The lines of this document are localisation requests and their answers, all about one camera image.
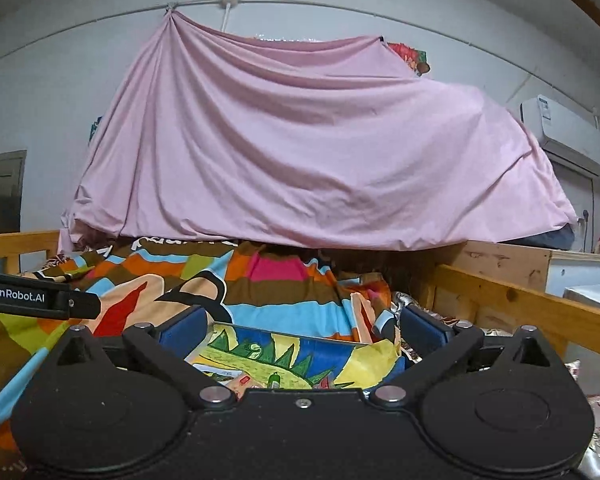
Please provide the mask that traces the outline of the white wall air conditioner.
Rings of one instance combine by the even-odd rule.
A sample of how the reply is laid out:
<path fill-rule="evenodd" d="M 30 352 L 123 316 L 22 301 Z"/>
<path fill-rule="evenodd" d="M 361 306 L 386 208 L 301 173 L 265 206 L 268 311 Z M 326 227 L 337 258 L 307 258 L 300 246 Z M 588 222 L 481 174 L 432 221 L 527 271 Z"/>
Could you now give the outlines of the white wall air conditioner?
<path fill-rule="evenodd" d="M 520 117 L 550 160 L 600 179 L 600 130 L 542 94 L 520 104 Z"/>

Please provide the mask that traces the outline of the colourful cartoon monkey blanket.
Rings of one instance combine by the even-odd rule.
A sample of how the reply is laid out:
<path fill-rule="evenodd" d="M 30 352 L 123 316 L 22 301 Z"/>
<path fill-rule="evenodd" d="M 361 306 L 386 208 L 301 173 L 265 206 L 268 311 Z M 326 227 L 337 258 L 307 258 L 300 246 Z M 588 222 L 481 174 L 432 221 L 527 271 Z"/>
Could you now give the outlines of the colourful cartoon monkey blanket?
<path fill-rule="evenodd" d="M 201 306 L 208 333 L 222 323 L 355 344 L 388 340 L 402 354 L 384 278 L 370 269 L 340 270 L 322 250 L 145 236 L 58 256 L 20 278 L 91 292 L 99 296 L 100 315 L 51 320 L 0 313 L 0 479 L 26 473 L 10 416 L 68 330 L 118 341 L 130 327 L 156 333 L 169 318 Z"/>

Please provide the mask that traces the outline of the illustrated cardboard snack box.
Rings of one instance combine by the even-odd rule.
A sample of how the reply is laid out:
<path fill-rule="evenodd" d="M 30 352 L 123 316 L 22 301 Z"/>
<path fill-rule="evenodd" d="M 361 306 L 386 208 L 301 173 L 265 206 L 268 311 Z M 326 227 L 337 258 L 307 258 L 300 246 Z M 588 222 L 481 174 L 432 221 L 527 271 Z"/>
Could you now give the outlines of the illustrated cardboard snack box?
<path fill-rule="evenodd" d="M 373 390 L 406 370 L 393 342 L 355 344 L 218 323 L 185 361 L 236 391 Z"/>

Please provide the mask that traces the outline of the grey door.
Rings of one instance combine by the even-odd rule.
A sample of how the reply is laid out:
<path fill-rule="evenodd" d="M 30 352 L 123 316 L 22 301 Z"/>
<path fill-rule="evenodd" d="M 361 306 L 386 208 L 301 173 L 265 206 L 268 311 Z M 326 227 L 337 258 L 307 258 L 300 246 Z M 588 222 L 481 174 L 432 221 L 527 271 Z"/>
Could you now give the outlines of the grey door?
<path fill-rule="evenodd" d="M 26 150 L 0 154 L 0 234 L 20 231 L 26 156 Z"/>

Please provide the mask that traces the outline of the pink draped sheet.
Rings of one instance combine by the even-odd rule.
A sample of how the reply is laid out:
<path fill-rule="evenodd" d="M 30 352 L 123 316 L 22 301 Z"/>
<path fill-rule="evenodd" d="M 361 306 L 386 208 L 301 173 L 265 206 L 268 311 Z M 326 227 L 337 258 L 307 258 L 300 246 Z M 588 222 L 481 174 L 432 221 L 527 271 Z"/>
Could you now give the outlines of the pink draped sheet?
<path fill-rule="evenodd" d="M 535 136 L 381 39 L 242 38 L 163 18 L 100 122 L 60 231 L 421 250 L 577 216 Z"/>

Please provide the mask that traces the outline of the wooden cabinet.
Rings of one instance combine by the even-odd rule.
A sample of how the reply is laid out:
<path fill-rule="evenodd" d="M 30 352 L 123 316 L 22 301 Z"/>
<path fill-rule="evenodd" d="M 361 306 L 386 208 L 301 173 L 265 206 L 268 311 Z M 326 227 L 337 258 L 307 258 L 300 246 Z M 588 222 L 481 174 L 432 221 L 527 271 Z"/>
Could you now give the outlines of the wooden cabinet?
<path fill-rule="evenodd" d="M 600 255 L 470 240 L 434 249 L 435 263 L 561 297 L 566 288 L 600 284 Z"/>

